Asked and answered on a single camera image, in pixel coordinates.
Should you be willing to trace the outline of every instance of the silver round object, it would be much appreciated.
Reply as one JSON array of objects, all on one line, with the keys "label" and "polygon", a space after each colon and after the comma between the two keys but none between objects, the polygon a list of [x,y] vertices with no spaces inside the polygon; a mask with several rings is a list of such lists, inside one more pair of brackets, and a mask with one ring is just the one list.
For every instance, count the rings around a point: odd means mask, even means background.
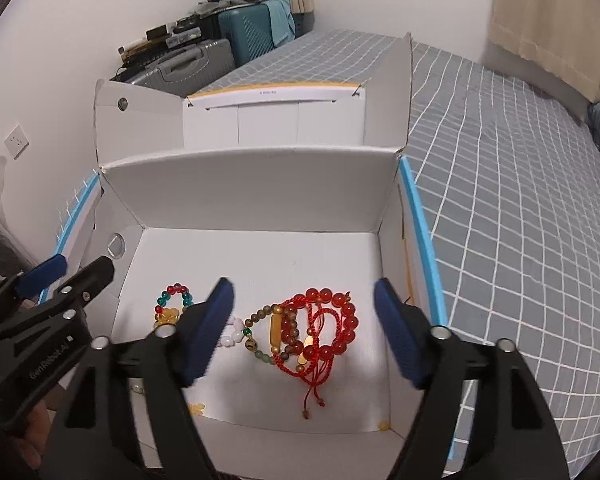
[{"label": "silver round object", "polygon": [[516,349],[516,344],[511,339],[498,339],[496,345],[503,352],[513,352]]},{"label": "silver round object", "polygon": [[431,335],[436,339],[444,341],[445,339],[449,339],[451,337],[451,330],[449,330],[446,326],[436,325],[431,327]]},{"label": "silver round object", "polygon": [[175,333],[176,327],[174,327],[173,325],[161,325],[155,329],[155,335],[163,339],[166,337],[171,337]]},{"label": "silver round object", "polygon": [[109,338],[105,335],[101,335],[91,341],[91,348],[94,350],[104,350],[107,346],[109,346]]}]

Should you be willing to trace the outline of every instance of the blue towel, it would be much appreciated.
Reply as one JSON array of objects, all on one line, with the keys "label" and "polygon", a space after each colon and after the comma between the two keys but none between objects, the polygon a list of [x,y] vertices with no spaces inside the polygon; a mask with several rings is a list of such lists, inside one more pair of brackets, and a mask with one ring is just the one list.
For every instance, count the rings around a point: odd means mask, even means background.
[{"label": "blue towel", "polygon": [[284,45],[296,38],[296,24],[291,15],[289,0],[267,0],[263,2],[269,7],[271,17],[271,37],[274,46]]}]

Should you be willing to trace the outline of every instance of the brown bead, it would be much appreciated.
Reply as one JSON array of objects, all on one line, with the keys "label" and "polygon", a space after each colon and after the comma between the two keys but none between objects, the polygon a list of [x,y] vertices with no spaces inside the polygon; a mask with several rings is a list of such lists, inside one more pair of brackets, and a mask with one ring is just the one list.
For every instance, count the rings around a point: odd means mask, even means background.
[{"label": "brown bead", "polygon": [[244,347],[249,352],[255,352],[258,349],[258,343],[256,343],[255,339],[248,338],[247,341],[244,342]]}]

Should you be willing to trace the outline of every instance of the bed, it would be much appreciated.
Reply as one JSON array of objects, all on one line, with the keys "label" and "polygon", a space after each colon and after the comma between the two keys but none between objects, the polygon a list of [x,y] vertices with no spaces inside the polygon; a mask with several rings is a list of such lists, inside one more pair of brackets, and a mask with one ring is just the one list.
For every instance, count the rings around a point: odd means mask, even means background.
[{"label": "bed", "polygon": [[[600,153],[588,127],[520,79],[413,45],[406,153],[450,326],[515,339],[571,476],[600,449]],[[449,472],[472,420],[469,386]]]}]

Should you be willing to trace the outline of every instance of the wall socket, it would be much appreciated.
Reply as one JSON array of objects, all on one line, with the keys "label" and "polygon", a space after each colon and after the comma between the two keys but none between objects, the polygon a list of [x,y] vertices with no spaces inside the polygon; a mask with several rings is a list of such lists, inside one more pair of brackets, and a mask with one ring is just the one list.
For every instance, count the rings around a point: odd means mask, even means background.
[{"label": "wall socket", "polygon": [[19,124],[11,132],[11,135],[4,139],[4,145],[9,150],[9,153],[11,153],[13,160],[18,158],[29,145],[29,139],[27,139]]}]

